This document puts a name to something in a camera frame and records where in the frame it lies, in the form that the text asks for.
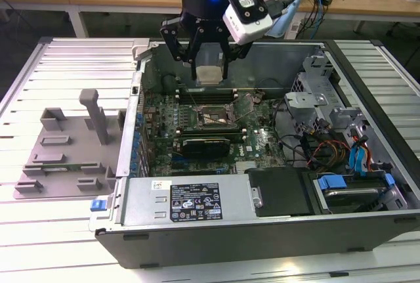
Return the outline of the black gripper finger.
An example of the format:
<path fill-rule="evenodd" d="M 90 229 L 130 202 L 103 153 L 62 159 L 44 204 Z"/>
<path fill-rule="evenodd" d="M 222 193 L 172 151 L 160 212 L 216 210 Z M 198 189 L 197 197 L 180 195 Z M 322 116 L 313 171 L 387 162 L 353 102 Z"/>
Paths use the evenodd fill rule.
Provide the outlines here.
<path fill-rule="evenodd" d="M 228 67 L 229 63 L 237 60 L 237 59 L 244 59 L 253 42 L 246 43 L 245 45 L 238 45 L 238 44 L 229 44 L 230 34 L 226 28 L 218 27 L 217 28 L 217 41 L 221 47 L 223 56 L 222 56 L 222 78 L 228 78 Z"/>
<path fill-rule="evenodd" d="M 188 34 L 189 42 L 183 47 L 178 40 L 179 30 Z M 175 61 L 190 65 L 193 80 L 197 79 L 196 57 L 203 43 L 205 29 L 197 18 L 174 18 L 162 23 L 160 34 Z"/>

